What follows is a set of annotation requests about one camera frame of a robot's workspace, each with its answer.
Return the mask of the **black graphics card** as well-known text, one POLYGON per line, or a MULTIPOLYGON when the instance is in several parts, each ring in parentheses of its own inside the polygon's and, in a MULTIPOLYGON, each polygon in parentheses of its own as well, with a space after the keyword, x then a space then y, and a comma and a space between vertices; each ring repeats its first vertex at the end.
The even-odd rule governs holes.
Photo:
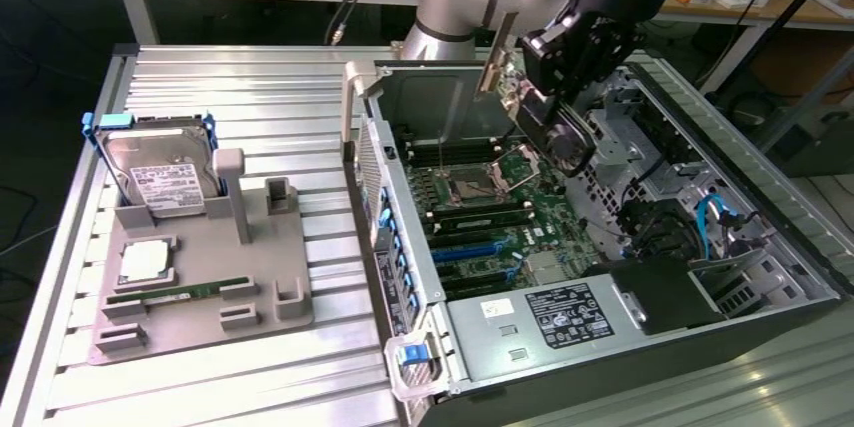
POLYGON ((573 111, 577 96, 546 96, 526 78, 522 37, 511 34, 518 14, 503 14, 475 87, 478 100, 494 95, 541 155, 569 177, 586 168, 595 142, 573 111))

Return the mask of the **cluttered wooden workbench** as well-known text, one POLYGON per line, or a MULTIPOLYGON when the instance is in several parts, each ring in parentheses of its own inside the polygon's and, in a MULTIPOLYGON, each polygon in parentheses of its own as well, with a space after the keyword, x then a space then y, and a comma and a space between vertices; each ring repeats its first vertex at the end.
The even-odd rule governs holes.
MULTIPOLYGON (((666 0, 650 22, 655 33, 673 35, 679 27, 690 24, 731 26, 734 39, 723 42, 725 49, 715 55, 710 68, 699 76, 699 91, 707 93, 721 88, 762 35, 786 11, 794 0, 767 0, 746 7, 725 6, 714 0, 699 3, 666 0)), ((854 32, 854 18, 834 12, 817 0, 806 0, 786 23, 789 29, 832 32, 854 32)))

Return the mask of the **metal disk bay cage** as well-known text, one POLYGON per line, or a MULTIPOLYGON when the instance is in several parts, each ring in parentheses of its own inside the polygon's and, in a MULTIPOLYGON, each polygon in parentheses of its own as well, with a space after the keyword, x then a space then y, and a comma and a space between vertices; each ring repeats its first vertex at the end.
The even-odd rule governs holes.
POLYGON ((647 196, 647 182, 669 167, 653 134, 638 123, 645 107, 650 104, 642 89, 621 87, 609 90, 583 115, 597 151, 582 180, 607 214, 615 214, 627 200, 647 196))

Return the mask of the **metal socket cover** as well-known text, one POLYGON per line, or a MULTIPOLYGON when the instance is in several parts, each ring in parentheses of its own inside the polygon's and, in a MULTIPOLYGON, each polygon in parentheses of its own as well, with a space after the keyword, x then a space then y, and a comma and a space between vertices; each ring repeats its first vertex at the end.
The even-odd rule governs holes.
POLYGON ((521 143, 489 164, 487 172, 498 190, 510 193, 541 174, 539 155, 521 143))

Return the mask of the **CPU socket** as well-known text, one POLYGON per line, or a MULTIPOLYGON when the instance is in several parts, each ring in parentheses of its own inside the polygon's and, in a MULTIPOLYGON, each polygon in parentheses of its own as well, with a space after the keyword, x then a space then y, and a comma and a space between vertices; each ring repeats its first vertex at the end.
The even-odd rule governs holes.
POLYGON ((461 168, 449 171, 445 177, 447 203, 454 207, 497 204, 503 194, 483 168, 461 168))

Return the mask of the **green motherboard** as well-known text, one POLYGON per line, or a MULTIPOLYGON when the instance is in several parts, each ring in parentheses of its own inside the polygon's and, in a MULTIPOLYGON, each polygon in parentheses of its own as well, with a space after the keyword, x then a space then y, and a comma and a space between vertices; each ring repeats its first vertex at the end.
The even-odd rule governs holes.
MULTIPOLYGON (((446 174, 461 168, 483 168, 487 172, 489 164, 521 143, 529 145, 519 138, 445 144, 446 174)), ((513 192, 499 191, 503 194, 501 203, 469 207, 454 207, 447 203, 445 177, 438 176, 437 145, 409 144, 403 164, 430 253, 491 242, 505 243, 497 256, 434 262, 449 299, 462 300, 538 286, 525 265, 533 253, 553 251, 557 254, 569 274, 567 280, 579 278, 586 268, 603 260, 601 245, 591 239, 586 223, 570 204, 565 177, 541 156, 541 174, 513 192), (494 206, 530 209, 531 220, 518 226, 451 233, 435 233, 425 223, 435 211, 490 209, 494 206)))

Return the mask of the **black RAM stick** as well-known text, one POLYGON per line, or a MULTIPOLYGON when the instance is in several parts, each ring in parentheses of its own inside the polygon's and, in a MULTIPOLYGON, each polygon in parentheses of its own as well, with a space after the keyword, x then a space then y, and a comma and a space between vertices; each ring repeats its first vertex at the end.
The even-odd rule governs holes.
POLYGON ((451 233, 523 225, 531 220, 531 215, 530 209, 517 207, 463 208, 433 212, 425 223, 435 233, 451 233))

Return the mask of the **black fan assembly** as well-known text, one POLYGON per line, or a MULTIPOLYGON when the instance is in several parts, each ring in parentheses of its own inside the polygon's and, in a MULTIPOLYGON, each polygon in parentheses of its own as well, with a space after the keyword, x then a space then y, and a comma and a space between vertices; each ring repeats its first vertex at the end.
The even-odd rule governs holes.
POLYGON ((629 200, 618 212, 617 223, 630 239, 622 250, 625 257, 666 256, 683 261, 702 258, 694 217, 678 200, 629 200))

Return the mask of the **silver chipset heat sink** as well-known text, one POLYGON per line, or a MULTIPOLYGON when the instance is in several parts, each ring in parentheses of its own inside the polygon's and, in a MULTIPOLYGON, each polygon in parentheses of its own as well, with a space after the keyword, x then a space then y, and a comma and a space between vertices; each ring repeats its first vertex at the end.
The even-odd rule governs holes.
POLYGON ((569 279, 565 266, 553 251, 533 253, 525 262, 527 273, 537 285, 563 282, 569 279))

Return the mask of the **grey power supply unit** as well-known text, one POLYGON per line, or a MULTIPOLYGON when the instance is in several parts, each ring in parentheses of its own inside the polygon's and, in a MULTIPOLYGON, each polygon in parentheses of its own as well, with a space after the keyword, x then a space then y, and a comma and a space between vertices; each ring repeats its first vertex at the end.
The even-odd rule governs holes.
POLYGON ((547 372, 647 341, 607 275, 454 301, 449 310, 474 382, 547 372))

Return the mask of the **open black PC case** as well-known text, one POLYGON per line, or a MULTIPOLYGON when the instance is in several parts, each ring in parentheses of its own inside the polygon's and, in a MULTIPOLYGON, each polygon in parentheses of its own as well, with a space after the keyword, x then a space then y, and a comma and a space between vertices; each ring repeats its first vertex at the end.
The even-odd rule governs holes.
POLYGON ((635 54, 582 96, 583 115, 637 86, 639 125, 669 167, 643 201, 675 199, 694 217, 703 254, 627 258, 630 239, 591 200, 582 173, 543 158, 491 95, 475 98, 477 62, 376 60, 346 67, 342 109, 359 117, 344 143, 356 232, 368 268, 384 364, 400 418, 415 427, 498 425, 723 363, 854 300, 854 241, 661 59, 635 54), (607 275, 647 336, 623 352, 499 382, 469 378, 449 304, 409 186, 406 146, 519 138, 565 177, 570 204, 603 260, 574 281, 607 275), (429 362, 400 366, 400 346, 429 362))

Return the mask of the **hard disk blue carrier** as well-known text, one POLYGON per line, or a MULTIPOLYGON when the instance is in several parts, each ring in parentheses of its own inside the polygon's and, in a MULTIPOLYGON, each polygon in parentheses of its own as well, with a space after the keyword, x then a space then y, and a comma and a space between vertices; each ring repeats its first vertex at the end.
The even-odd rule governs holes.
POLYGON ((82 134, 107 164, 126 206, 146 207, 156 219, 206 212, 204 201, 223 192, 214 171, 218 139, 210 114, 87 112, 82 134))

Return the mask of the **grey parts rack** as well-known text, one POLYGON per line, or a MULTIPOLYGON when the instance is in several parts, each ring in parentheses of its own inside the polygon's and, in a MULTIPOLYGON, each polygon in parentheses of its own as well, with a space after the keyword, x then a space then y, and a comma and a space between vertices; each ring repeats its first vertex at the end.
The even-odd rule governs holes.
POLYGON ((252 339, 315 320, 298 191, 284 177, 246 190, 239 148, 214 153, 226 193, 200 215, 155 219, 142 207, 115 211, 87 362, 108 365, 252 339), (127 244, 170 244, 164 278, 119 282, 127 244), (220 282, 218 296, 107 305, 112 295, 220 282))

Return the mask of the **green RAM stick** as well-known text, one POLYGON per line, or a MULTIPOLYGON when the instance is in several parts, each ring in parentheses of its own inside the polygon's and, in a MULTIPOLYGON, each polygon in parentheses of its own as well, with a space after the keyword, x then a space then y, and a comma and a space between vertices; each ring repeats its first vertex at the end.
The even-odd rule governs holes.
POLYGON ((203 299, 212 296, 218 296, 222 289, 220 282, 208 282, 202 284, 192 284, 187 286, 176 286, 158 290, 140 291, 134 293, 126 293, 112 295, 107 298, 107 305, 116 305, 126 302, 140 301, 164 303, 183 300, 203 299))

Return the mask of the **silver CPU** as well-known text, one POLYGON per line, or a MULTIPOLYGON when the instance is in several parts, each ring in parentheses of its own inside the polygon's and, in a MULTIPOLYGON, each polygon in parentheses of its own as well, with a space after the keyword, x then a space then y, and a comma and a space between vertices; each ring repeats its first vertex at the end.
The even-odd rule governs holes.
POLYGON ((127 244, 122 253, 119 282, 135 283, 164 278, 168 258, 170 244, 163 240, 127 244))

